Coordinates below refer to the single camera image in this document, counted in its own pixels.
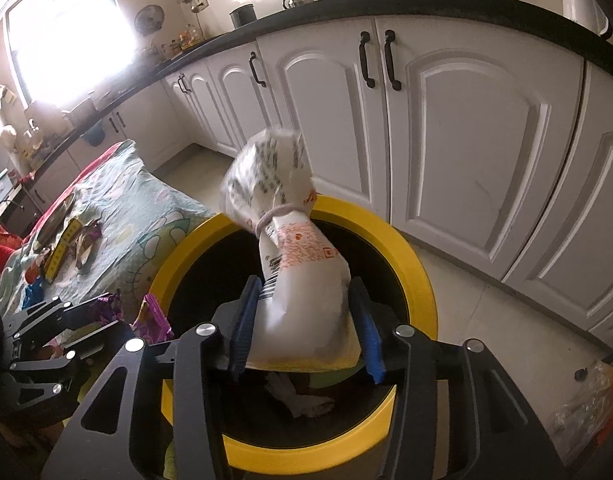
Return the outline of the blue glove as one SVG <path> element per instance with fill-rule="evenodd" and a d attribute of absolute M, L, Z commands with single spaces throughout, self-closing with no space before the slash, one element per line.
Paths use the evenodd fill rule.
<path fill-rule="evenodd" d="M 26 310 L 30 307 L 40 304 L 44 301 L 44 289 L 42 278 L 39 276 L 32 284 L 27 284 L 24 289 L 22 309 Z"/>

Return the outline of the purple snack wrapper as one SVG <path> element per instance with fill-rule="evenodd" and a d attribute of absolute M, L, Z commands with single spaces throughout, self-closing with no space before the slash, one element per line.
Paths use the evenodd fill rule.
<path fill-rule="evenodd" d="M 160 344 L 174 339 L 174 333 L 169 320 L 163 313 L 156 296 L 148 292 L 142 300 L 135 318 L 128 322 L 121 309 L 120 292 L 100 296 L 94 302 L 94 320 L 101 324 L 113 321 L 128 323 L 136 337 L 142 338 L 147 344 Z"/>

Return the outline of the white plastic bag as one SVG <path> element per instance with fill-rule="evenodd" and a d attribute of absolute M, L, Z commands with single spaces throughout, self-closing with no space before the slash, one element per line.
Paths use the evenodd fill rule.
<path fill-rule="evenodd" d="M 355 366 L 361 355 L 347 302 L 349 265 L 313 223 L 316 200 L 303 136 L 280 127 L 252 136 L 223 179 L 223 214 L 259 241 L 264 283 L 247 361 L 253 370 L 331 372 Z M 296 340 L 289 316 L 308 304 L 342 322 L 339 339 L 314 356 L 289 348 Z"/>

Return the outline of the brown chocolate wrapper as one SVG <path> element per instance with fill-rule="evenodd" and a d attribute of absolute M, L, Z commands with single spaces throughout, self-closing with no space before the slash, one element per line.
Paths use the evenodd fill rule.
<path fill-rule="evenodd" d="M 86 266 L 86 263 L 90 258 L 90 254 L 93 251 L 93 247 L 100 237 L 100 219 L 94 219 L 82 227 L 82 230 L 76 237 L 74 246 L 75 266 L 78 270 L 82 270 L 84 266 Z"/>

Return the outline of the yellow red snack wrapper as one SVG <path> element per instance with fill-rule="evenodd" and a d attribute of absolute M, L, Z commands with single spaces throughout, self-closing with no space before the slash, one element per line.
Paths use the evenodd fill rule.
<path fill-rule="evenodd" d="M 58 238 L 58 242 L 52 252 L 50 253 L 43 266 L 44 280 L 52 283 L 55 281 L 64 259 L 70 249 L 71 243 L 75 240 L 75 237 L 83 229 L 84 224 L 78 218 L 72 218 L 64 232 Z"/>

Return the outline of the yellow rimmed trash bin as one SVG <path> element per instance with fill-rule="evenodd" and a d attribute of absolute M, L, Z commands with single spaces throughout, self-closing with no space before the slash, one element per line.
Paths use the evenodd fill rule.
<path fill-rule="evenodd" d="M 389 223 L 376 214 L 338 198 L 317 197 L 311 219 L 326 226 L 343 229 L 352 236 L 351 248 L 342 255 L 349 263 L 366 263 L 364 273 L 376 278 L 367 288 L 374 294 L 393 292 L 403 300 L 397 315 L 427 336 L 437 337 L 437 314 L 432 286 L 427 272 L 413 247 Z M 238 226 L 224 214 L 204 221 L 189 233 L 165 259 L 152 281 L 149 292 L 159 300 L 164 312 L 169 312 L 175 292 L 192 266 L 226 237 L 239 232 Z M 335 333 L 342 322 L 331 318 L 314 304 L 300 307 L 296 315 L 289 316 L 288 334 L 296 338 L 289 344 L 291 350 L 306 351 L 314 356 L 326 342 L 336 342 Z M 259 474 L 306 474 L 340 465 L 361 455 L 387 435 L 393 411 L 395 390 L 379 400 L 376 408 L 351 429 L 338 437 L 300 448 L 259 446 L 224 437 L 230 466 Z"/>

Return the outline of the hello kitty blanket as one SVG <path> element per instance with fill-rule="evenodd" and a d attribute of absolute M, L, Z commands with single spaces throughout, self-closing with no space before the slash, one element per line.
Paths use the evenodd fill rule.
<path fill-rule="evenodd" d="M 101 237 L 78 268 L 73 256 L 52 282 L 47 299 L 78 304 L 104 292 L 118 292 L 125 320 L 136 318 L 164 261 L 197 226 L 213 216 L 198 200 L 172 188 L 147 170 L 133 141 L 109 148 L 62 193 L 72 198 L 63 231 L 73 218 L 96 220 Z"/>

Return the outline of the metal plate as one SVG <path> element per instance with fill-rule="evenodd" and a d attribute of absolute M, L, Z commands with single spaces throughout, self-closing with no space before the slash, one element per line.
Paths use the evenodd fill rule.
<path fill-rule="evenodd" d="M 52 210 L 37 222 L 32 243 L 34 254 L 39 254 L 40 252 L 44 252 L 45 249 L 52 247 L 56 240 L 56 236 L 64 228 L 64 220 L 66 220 L 68 214 L 70 214 L 73 202 L 73 192 L 58 198 L 56 203 L 52 205 Z"/>

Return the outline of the blue hanging bin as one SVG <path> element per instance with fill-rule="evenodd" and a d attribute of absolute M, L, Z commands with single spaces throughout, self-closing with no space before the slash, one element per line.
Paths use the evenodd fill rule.
<path fill-rule="evenodd" d="M 102 142 L 105 141 L 105 137 L 106 133 L 102 122 L 96 122 L 92 128 L 89 128 L 81 136 L 81 138 L 92 148 L 97 148 Z"/>

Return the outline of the dark metal cup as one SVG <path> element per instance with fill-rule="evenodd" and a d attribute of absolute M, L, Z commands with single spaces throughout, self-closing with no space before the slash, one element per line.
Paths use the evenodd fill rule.
<path fill-rule="evenodd" d="M 250 23 L 255 22 L 258 17 L 256 16 L 256 9 L 254 9 L 253 3 L 247 3 L 243 6 L 238 6 L 237 9 L 234 9 L 229 13 L 230 19 L 235 28 L 240 28 L 242 26 L 246 26 Z"/>

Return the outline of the black countertop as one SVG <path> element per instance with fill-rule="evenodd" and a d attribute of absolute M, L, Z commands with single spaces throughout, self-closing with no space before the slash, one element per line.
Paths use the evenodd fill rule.
<path fill-rule="evenodd" d="M 172 61 L 166 61 L 130 80 L 128 88 L 114 100 L 74 128 L 42 161 L 37 170 L 22 178 L 32 186 L 67 148 L 101 119 L 132 96 L 156 81 L 178 72 L 186 65 L 208 58 L 216 53 L 233 49 L 274 34 L 281 30 L 316 23 L 368 18 L 381 15 L 422 15 L 442 18 L 462 18 L 515 29 L 566 48 L 593 62 L 613 76 L 613 45 L 585 27 L 560 14 L 520 0 L 317 0 L 297 8 L 273 13 L 204 41 Z"/>

